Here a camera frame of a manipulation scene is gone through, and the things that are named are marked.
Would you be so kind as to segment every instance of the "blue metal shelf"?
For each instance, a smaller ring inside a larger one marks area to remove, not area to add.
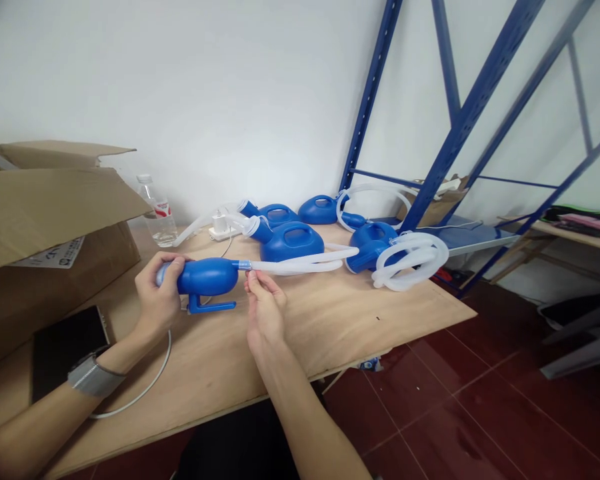
[[[449,246],[452,255],[458,255],[460,253],[468,253],[470,251],[476,251],[482,248],[502,245],[496,254],[492,256],[492,258],[479,272],[477,272],[477,274],[466,284],[466,286],[458,289],[459,297],[464,295],[464,293],[466,293],[478,280],[480,280],[480,278],[482,278],[489,268],[491,268],[493,264],[497,262],[498,259],[504,255],[504,253],[507,252],[510,244],[515,242],[520,235],[526,233],[531,228],[533,223],[542,216],[544,211],[554,204],[560,195],[562,195],[562,193],[564,193],[564,191],[569,188],[569,186],[571,186],[573,182],[578,179],[580,175],[582,175],[582,173],[584,173],[584,171],[590,167],[600,156],[600,144],[594,146],[591,139],[582,79],[577,60],[577,52],[573,42],[573,32],[587,14],[593,2],[594,0],[580,0],[578,4],[574,6],[567,20],[564,22],[562,28],[560,28],[560,31],[558,34],[556,34],[553,42],[544,54],[542,60],[540,60],[528,82],[516,98],[502,124],[500,124],[498,130],[491,138],[489,144],[476,162],[473,170],[471,171],[469,182],[467,184],[467,187],[471,187],[476,180],[486,179],[548,188],[553,189],[554,192],[550,194],[550,196],[535,212],[520,218],[527,220],[524,222],[524,224],[522,224],[522,226],[520,226],[520,228],[518,228],[516,233],[508,233],[498,228],[513,222],[506,222],[497,225],[496,227],[480,225],[477,227],[448,229],[419,229],[419,231],[431,233],[432,235],[436,235],[444,240],[444,242]],[[416,196],[416,200],[407,213],[407,217],[400,228],[400,232],[403,232],[415,230],[416,226],[419,224],[436,191],[440,187],[440,184],[443,182],[454,160],[457,158],[460,150],[462,149],[464,142],[480,118],[482,111],[484,110],[496,86],[500,82],[502,75],[506,71],[513,56],[515,55],[518,46],[520,46],[522,40],[524,40],[531,24],[535,20],[540,8],[544,4],[544,0],[516,1],[500,34],[498,35],[498,38],[491,48],[491,51],[489,52],[489,55],[487,56],[480,73],[478,74],[478,77],[476,78],[464,105],[461,105],[459,99],[445,3],[444,0],[431,0],[438,48],[440,52],[440,61],[445,81],[445,93],[447,96],[447,106],[449,109],[449,118],[451,120],[451,129],[422,185],[410,180],[389,177],[356,168],[401,4],[401,0],[387,0],[385,5],[382,24],[378,34],[371,66],[369,68],[367,83],[360,104],[358,118],[353,132],[353,138],[349,148],[349,154],[347,156],[347,161],[342,174],[340,190],[349,188],[351,186],[351,181],[354,174],[365,175],[368,177],[396,183],[398,185],[418,188],[419,194]],[[534,183],[482,175],[482,170],[484,170],[489,160],[491,160],[498,146],[500,146],[502,140],[511,129],[511,126],[517,120],[527,102],[536,91],[538,85],[545,78],[547,72],[565,47],[567,47],[569,50],[569,58],[571,60],[571,67],[573,70],[573,79],[576,87],[575,93],[578,101],[580,122],[587,156],[570,174],[570,176],[568,176],[560,185],[547,185],[544,183]],[[460,225],[470,221],[454,215],[457,207],[458,205],[456,205],[447,214],[440,226]],[[383,220],[386,220],[394,225],[398,223],[398,220],[396,219]]]

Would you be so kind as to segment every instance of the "blue rubber bulb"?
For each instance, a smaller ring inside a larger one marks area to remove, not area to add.
[[[164,264],[158,270],[156,285],[162,285],[167,268]],[[200,296],[212,297],[230,292],[238,283],[238,260],[224,258],[208,258],[185,262],[184,269],[178,277],[178,293],[189,296],[189,313],[228,310],[235,308],[235,302],[201,305]]]

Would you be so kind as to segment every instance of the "wooden table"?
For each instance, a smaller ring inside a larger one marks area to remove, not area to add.
[[[325,241],[348,243],[336,225],[315,228]],[[143,261],[89,302],[97,304],[116,339],[134,327],[140,306],[133,284],[157,248],[146,230],[134,232]],[[227,242],[206,232],[178,248],[194,259],[220,256]],[[234,238],[226,255],[258,259],[259,244]],[[368,272],[278,277],[289,298],[287,339],[310,379],[325,377],[391,348],[475,316],[468,306],[430,281],[408,292],[374,289]],[[167,437],[266,398],[246,341],[247,298],[240,281],[212,302],[236,301],[234,310],[186,316],[173,330],[171,358],[160,380],[137,404],[108,419],[88,420],[51,462],[46,477],[58,478],[88,465]],[[118,408],[151,382],[163,362],[167,340],[155,348],[102,405]],[[0,424],[29,405],[31,344],[0,362]]]
[[[504,221],[515,220],[518,217],[498,217]],[[520,225],[524,223],[526,219],[520,220],[516,222],[516,224]],[[545,235],[534,235],[535,232],[542,232]],[[529,263],[533,259],[540,259],[546,262],[552,263],[554,265],[558,265],[559,267],[566,268],[572,272],[576,272],[580,275],[583,275],[588,278],[592,278],[594,280],[600,281],[600,274],[585,268],[582,268],[578,265],[574,265],[568,261],[558,259],[552,257],[550,255],[546,255],[543,252],[550,244],[552,244],[556,239],[562,238],[570,241],[574,241],[577,243],[582,243],[584,245],[588,245],[590,247],[595,247],[600,249],[600,238],[592,237],[590,235],[583,235],[582,233],[576,233],[568,230],[563,230],[552,226],[550,223],[544,221],[536,221],[531,226],[530,230],[526,232],[520,239],[509,248],[509,251],[506,252],[498,260],[498,262],[502,262],[507,258],[510,258],[517,252],[523,252],[524,255],[518,258],[516,261],[512,262],[507,268],[499,272],[496,276],[494,276],[489,283],[495,284],[498,281],[502,280],[502,278],[506,277],[512,271],[516,270],[520,265],[525,263]]]

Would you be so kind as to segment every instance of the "red bottle label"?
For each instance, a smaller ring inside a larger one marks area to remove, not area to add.
[[[154,204],[153,210],[158,217],[168,217],[171,215],[171,208],[168,202]]]

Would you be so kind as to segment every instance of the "hand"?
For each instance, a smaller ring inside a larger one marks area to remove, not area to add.
[[[247,272],[245,290],[249,296],[247,342],[252,354],[256,355],[266,343],[285,342],[287,296],[270,276],[261,271]]]
[[[181,304],[177,280],[190,258],[178,253],[158,252],[135,278],[140,297],[141,313],[134,333],[149,339],[159,339],[180,315]],[[165,262],[171,262],[158,287],[155,276]]]

